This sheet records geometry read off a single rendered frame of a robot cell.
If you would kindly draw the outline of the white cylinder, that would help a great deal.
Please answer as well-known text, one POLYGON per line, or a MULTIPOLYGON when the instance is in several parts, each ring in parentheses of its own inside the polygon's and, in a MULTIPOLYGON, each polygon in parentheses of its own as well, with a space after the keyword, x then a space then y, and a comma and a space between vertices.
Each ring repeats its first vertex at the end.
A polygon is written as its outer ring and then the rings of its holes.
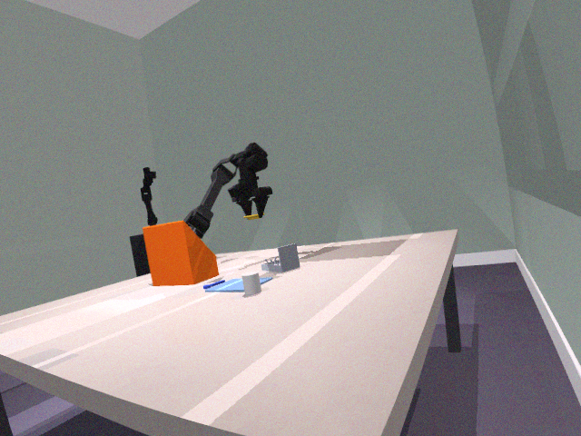
POLYGON ((246 295, 252 295, 261 292, 261 282, 258 272, 242 273, 241 277, 246 295))

